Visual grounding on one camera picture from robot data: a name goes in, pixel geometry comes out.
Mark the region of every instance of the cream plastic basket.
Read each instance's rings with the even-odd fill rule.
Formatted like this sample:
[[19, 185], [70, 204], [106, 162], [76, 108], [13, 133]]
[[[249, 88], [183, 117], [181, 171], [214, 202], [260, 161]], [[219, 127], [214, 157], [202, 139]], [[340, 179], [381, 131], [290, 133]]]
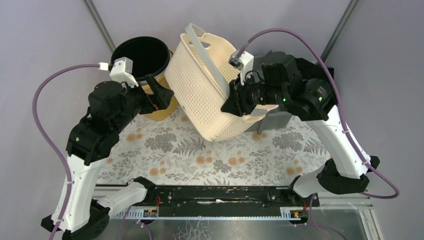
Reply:
[[236, 49], [222, 37], [190, 23], [165, 71], [165, 78], [187, 117], [208, 141], [231, 139], [263, 119], [278, 105], [258, 105], [243, 117], [221, 112], [228, 83], [239, 70], [228, 60]]

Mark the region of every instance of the gray floor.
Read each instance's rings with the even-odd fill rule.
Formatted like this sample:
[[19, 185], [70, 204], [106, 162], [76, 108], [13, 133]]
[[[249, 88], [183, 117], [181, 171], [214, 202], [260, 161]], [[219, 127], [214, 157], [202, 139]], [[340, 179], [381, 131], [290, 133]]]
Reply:
[[[366, 240], [361, 216], [355, 210], [314, 210], [317, 223], [342, 232], [349, 240]], [[110, 221], [97, 240], [116, 240], [121, 220]], [[157, 220], [148, 225], [155, 240], [325, 240], [315, 226], [293, 227], [288, 221], [253, 220]], [[324, 231], [334, 240], [342, 237]], [[122, 239], [148, 240], [146, 229], [134, 220], [125, 220]]]

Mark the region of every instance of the gray handle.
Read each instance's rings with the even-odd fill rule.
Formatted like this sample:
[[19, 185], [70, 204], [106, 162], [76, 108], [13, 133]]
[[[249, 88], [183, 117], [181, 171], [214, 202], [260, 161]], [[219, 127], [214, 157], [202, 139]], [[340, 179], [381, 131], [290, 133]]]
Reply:
[[188, 37], [190, 38], [191, 43], [193, 44], [194, 48], [196, 48], [197, 53], [199, 54], [202, 61], [204, 62], [204, 65], [209, 70], [210, 74], [212, 74], [212, 77], [215, 79], [219, 88], [225, 94], [225, 96], [228, 97], [230, 95], [230, 87], [229, 87], [227, 81], [225, 81], [223, 75], [218, 70], [214, 61], [212, 61], [208, 52], [205, 50], [201, 41], [199, 40], [199, 38], [202, 37], [203, 34], [205, 34], [206, 32], [203, 29], [201, 29], [200, 27], [194, 25], [193, 23], [190, 23], [185, 28], [185, 32], [187, 33]]

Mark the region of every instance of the yellow bin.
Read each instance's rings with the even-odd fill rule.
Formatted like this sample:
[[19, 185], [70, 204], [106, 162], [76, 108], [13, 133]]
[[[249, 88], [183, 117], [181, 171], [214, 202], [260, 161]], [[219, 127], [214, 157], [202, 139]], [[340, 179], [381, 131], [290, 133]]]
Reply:
[[[116, 59], [127, 57], [133, 62], [132, 75], [135, 79], [153, 74], [162, 87], [170, 89], [164, 73], [173, 54], [172, 50], [160, 39], [151, 36], [138, 36], [121, 43], [113, 51], [110, 62], [114, 63]], [[141, 86], [145, 93], [153, 94], [147, 83], [143, 84], [142, 82]], [[155, 111], [145, 116], [155, 121], [162, 121], [169, 117], [178, 105], [177, 99], [173, 96], [167, 109]]]

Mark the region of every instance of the floral tablecloth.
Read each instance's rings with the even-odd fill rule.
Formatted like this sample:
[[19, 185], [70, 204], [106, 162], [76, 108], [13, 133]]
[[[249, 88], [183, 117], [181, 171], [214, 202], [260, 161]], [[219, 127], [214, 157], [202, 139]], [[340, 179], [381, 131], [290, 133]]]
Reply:
[[287, 186], [330, 158], [317, 135], [293, 116], [286, 128], [204, 140], [177, 108], [156, 122], [139, 115], [120, 134], [98, 184], [143, 176], [158, 185]]

